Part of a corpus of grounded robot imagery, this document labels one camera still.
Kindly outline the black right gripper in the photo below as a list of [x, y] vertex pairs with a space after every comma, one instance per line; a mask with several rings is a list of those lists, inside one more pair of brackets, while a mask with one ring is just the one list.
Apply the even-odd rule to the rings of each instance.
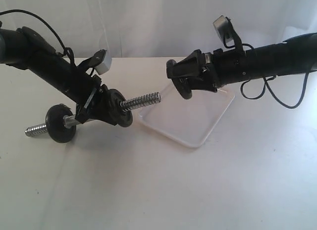
[[210, 52], [203, 53], [200, 50], [195, 50], [179, 62], [174, 59], [168, 60], [166, 75], [169, 79], [187, 78], [190, 90], [217, 93], [220, 86], [219, 77], [213, 64], [213, 55]]

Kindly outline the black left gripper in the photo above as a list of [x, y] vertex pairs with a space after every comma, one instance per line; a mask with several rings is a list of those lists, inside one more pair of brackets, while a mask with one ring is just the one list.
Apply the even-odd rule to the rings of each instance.
[[74, 76], [76, 114], [75, 120], [80, 124], [94, 119], [116, 126], [118, 124], [110, 104], [110, 90], [98, 75]]

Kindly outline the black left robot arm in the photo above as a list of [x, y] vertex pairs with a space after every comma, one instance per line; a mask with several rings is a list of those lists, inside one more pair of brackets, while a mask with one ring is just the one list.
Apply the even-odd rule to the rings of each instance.
[[107, 103], [107, 87], [100, 75], [111, 66], [106, 50], [97, 51], [79, 65], [66, 61], [37, 32], [22, 27], [1, 29], [0, 62], [21, 70], [30, 70], [77, 104], [76, 120], [89, 119], [117, 125]]

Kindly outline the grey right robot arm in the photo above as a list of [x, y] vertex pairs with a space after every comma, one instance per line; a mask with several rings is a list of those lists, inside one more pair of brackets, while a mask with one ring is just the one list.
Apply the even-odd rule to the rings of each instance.
[[169, 60], [166, 75], [179, 93], [189, 99], [193, 90], [216, 92], [228, 84], [316, 69], [317, 35], [309, 33], [249, 50], [203, 53], [197, 49], [179, 62]]

